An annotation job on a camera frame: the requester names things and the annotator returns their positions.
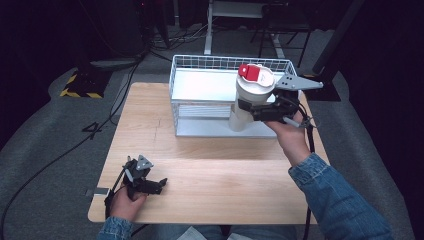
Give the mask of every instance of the cable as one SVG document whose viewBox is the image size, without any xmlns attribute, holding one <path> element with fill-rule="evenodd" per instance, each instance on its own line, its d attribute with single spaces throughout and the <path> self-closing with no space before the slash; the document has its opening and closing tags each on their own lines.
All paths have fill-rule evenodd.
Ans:
<svg viewBox="0 0 424 240">
<path fill-rule="evenodd" d="M 207 28 L 207 26 L 208 26 L 208 24 L 205 24 L 204 26 L 202 26 L 201 28 L 199 28 L 198 30 L 194 30 L 194 31 L 192 31 L 192 32 L 194 32 L 193 34 L 189 34 L 188 32 L 187 32 L 187 30 L 185 30 L 185 34 L 183 34 L 182 36 L 177 36 L 181 31 L 178 31 L 177 32 L 177 34 L 175 34 L 175 36 L 174 37 L 172 37 L 172 38 L 170 38 L 170 39 L 174 39 L 173 41 L 172 41 L 172 43 L 171 43 L 171 46 L 170 46 L 170 48 L 167 48 L 167 47 L 159 47 L 159 46 L 156 46 L 155 45 L 155 43 L 157 43 L 157 42 L 163 42 L 163 41 L 153 41 L 153 45 L 152 45 L 152 47 L 155 49 L 155 50 L 157 50 L 157 51 L 167 51 L 167 50 L 174 50 L 174 49 L 176 49 L 176 48 L 178 48 L 178 47 L 180 47 L 181 45 L 183 45 L 184 43 L 192 43 L 192 42 L 194 42 L 194 41 L 196 41 L 196 40 L 198 40 L 198 39 L 200 39 L 200 38 L 204 38 L 204 37 L 206 37 L 206 35 L 202 35 L 202 36 L 199 36 L 199 37 L 195 37 L 198 33 L 200 33 L 200 32 L 203 32 L 203 31 L 205 31 L 206 30 L 206 28 Z"/>
<path fill-rule="evenodd" d="M 118 112 L 119 108 L 120 108 L 120 107 L 121 107 L 121 105 L 124 103 L 125 96 L 128 94 L 128 90 L 129 90 L 129 88 L 130 88 L 131 79 L 132 79 L 132 77 L 133 77 L 133 75 L 134 75 L 135 70 L 137 69 L 138 65 L 140 64 L 140 62 L 138 62 L 136 65 L 134 65 L 134 66 L 133 66 L 133 68 L 132 68 L 132 69 L 130 70 L 130 72 L 128 73 L 127 82 L 126 82 L 126 83 L 124 84 L 124 86 L 123 86 L 123 87 L 119 90 L 118 95 L 116 96 L 115 101 L 113 102 L 112 107 L 110 108 L 109 121 L 110 121 L 113 125 L 115 125 L 115 126 L 117 126 L 118 124 L 112 121 L 112 117 L 113 117 L 113 116 L 114 116 L 114 115 Z M 123 90 L 125 87 L 126 87 L 126 89 L 125 89 L 125 93 L 124 93 L 124 95 L 122 96 L 121 102 L 119 103 L 118 107 L 116 107 L 115 111 L 112 111 L 112 110 L 113 110 L 113 107 L 115 106 L 116 101 L 118 100 L 119 96 L 121 95 L 122 90 Z"/>
<path fill-rule="evenodd" d="M 116 186 L 118 186 L 119 180 L 121 179 L 122 175 L 124 174 L 124 169 L 122 169 L 121 173 L 119 173 L 118 179 L 116 179 L 115 184 L 113 185 L 112 189 L 109 191 L 109 194 L 105 198 L 105 217 L 108 218 L 110 216 L 110 207 L 112 206 L 113 198 L 115 197 L 115 194 L 121 190 L 123 187 L 120 187 L 116 192 Z"/>
<path fill-rule="evenodd" d="M 303 121 L 309 121 L 310 117 L 308 117 L 307 112 L 306 112 L 306 108 L 302 105 L 299 104 L 300 106 L 302 106 L 303 110 L 301 110 L 301 108 L 299 107 L 300 112 L 303 115 Z M 313 137 L 313 129 L 314 126 L 312 124 L 309 124 L 306 127 L 306 135 L 308 137 L 308 142 L 309 142 L 309 151 L 311 153 L 315 152 L 315 143 L 314 143 L 314 137 Z M 311 209 L 308 207 L 308 209 L 306 210 L 306 222 L 305 222 L 305 231 L 304 231 L 304 235 L 303 235 L 303 240 L 308 239 L 308 235 L 309 235 L 309 227 L 311 225 Z"/>
<path fill-rule="evenodd" d="M 131 80 L 132 76 L 134 75 L 135 70 L 137 69 L 138 65 L 140 64 L 141 60 L 139 60 L 137 62 L 137 64 L 133 67 L 133 69 L 131 69 L 130 71 L 130 78 L 129 80 Z M 44 170 L 46 170 L 48 167 L 50 167 L 51 165 L 53 165 L 54 163 L 58 162 L 60 159 L 62 159 L 64 156 L 68 155 L 70 152 L 74 151 L 75 149 L 77 149 L 79 146 L 81 146 L 85 141 L 87 141 L 88 139 L 92 138 L 92 136 L 94 136 L 94 134 L 96 134 L 107 122 L 110 121 L 110 119 L 112 118 L 113 115 L 116 114 L 116 112 L 118 111 L 119 107 L 122 105 L 124 100 L 121 100 L 118 108 L 115 109 L 115 111 L 113 111 L 112 114 L 109 114 L 109 117 L 102 123 L 100 124 L 100 126 L 95 129 L 91 134 L 89 134 L 87 137 L 85 137 L 83 140 L 81 140 L 80 142 L 78 142 L 75 146 L 73 146 L 72 148 L 70 148 L 69 150 L 65 151 L 64 153 L 62 153 L 61 155 L 59 155 L 57 158 L 55 158 L 53 161 L 49 162 L 48 164 L 46 164 L 44 167 L 42 167 L 40 170 L 38 170 L 32 177 L 30 177 L 12 196 L 12 198 L 9 200 L 9 202 L 6 204 L 6 207 L 3 211 L 2 217 L 1 217 L 1 223 L 0 223 L 0 237 L 1 240 L 5 240 L 4 237 L 4 224 L 6 221 L 6 215 L 7 215 L 7 211 L 9 210 L 10 206 L 12 205 L 12 203 L 15 201 L 15 199 L 18 197 L 18 195 L 22 192 L 22 190 L 25 189 L 25 187 L 32 181 L 34 180 L 38 175 L 40 175 Z"/>
<path fill-rule="evenodd" d="M 134 230 L 134 232 L 131 234 L 131 237 L 134 237 L 134 235 L 136 235 L 138 232 L 140 232 L 141 230 L 143 230 L 145 227 L 147 227 L 149 225 L 150 224 L 143 224 L 141 227 L 139 227 L 136 230 Z"/>
<path fill-rule="evenodd" d="M 166 61 L 168 61 L 168 62 L 172 62 L 172 60 L 171 60 L 171 59 L 169 59 L 169 58 L 167 58 L 167 57 L 165 57 L 165 56 L 162 56 L 162 55 L 160 55 L 160 54 L 158 54 L 158 53 L 155 53 L 155 52 L 153 52 L 152 50 L 150 50 L 150 53 L 151 53 L 153 56 L 157 57 L 157 58 L 160 58 L 160 59 L 166 60 Z"/>
</svg>

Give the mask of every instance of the table leg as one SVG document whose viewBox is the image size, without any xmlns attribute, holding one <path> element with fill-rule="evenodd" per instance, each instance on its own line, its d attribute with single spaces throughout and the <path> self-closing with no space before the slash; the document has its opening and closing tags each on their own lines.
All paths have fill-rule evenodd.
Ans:
<svg viewBox="0 0 424 240">
<path fill-rule="evenodd" d="M 213 0 L 209 0 L 208 8 L 208 31 L 206 33 L 205 42 L 205 55 L 211 55 L 212 52 L 212 14 L 213 14 Z"/>
<path fill-rule="evenodd" d="M 284 55 L 283 49 L 281 48 L 280 40 L 278 40 L 279 34 L 271 34 L 272 44 L 274 45 L 275 52 L 277 53 L 278 58 L 286 58 Z"/>
</svg>

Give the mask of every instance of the denim jacket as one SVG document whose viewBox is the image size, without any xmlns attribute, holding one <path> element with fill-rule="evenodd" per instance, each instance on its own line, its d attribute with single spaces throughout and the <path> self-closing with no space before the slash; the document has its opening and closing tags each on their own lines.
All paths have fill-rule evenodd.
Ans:
<svg viewBox="0 0 424 240">
<path fill-rule="evenodd" d="M 328 239 L 393 239 L 387 221 L 333 167 L 312 153 L 289 169 Z M 132 224 L 109 217 L 97 239 L 130 239 Z"/>
</svg>

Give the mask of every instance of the wire basket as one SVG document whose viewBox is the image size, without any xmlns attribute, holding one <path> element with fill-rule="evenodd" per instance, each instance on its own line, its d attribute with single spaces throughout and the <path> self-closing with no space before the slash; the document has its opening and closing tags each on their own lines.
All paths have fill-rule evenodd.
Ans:
<svg viewBox="0 0 424 240">
<path fill-rule="evenodd" d="M 253 122 L 241 132 L 229 129 L 241 64 L 260 64 L 276 78 L 286 73 L 296 75 L 292 62 L 286 59 L 175 55 L 169 94 L 176 136 L 275 137 L 261 122 Z"/>
</svg>

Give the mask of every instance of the gray carpet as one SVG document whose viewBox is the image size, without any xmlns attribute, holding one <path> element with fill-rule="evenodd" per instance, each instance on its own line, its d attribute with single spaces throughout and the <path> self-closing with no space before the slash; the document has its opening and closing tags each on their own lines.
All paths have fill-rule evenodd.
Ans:
<svg viewBox="0 0 424 240">
<path fill-rule="evenodd" d="M 245 29 L 220 31 L 214 35 L 212 54 L 216 56 L 256 57 L 259 38 L 249 43 L 253 32 Z M 331 38 L 332 32 L 313 32 L 298 74 L 311 69 Z M 296 37 L 297 43 L 302 36 Z M 172 58 L 174 54 L 203 55 L 204 38 L 185 43 L 174 50 L 156 51 Z M 299 51 L 284 51 L 297 63 Z M 264 58 L 275 58 L 272 49 Z M 144 82 L 168 82 L 171 63 L 148 55 L 132 79 Z M 60 97 L 59 94 L 75 69 L 63 73 L 50 86 L 52 100 L 29 118 L 0 152 L 0 209 L 13 194 L 43 166 L 76 146 L 89 133 L 81 130 L 103 123 L 112 109 L 129 69 L 113 73 L 103 99 Z M 331 164 L 390 222 L 395 239 L 414 239 L 401 194 L 386 171 L 372 140 L 349 103 L 349 90 L 341 74 L 334 79 L 341 102 L 310 102 L 313 116 Z M 113 121 L 119 121 L 118 114 Z M 116 126 L 106 122 L 93 140 L 87 140 L 60 158 L 17 196 L 5 220 L 6 239 L 94 239 L 101 224 L 87 218 L 91 198 L 87 190 L 96 187 Z M 149 239 L 150 229 L 137 235 Z M 298 226 L 299 238 L 303 226 Z M 323 239 L 316 226 L 309 239 Z"/>
</svg>

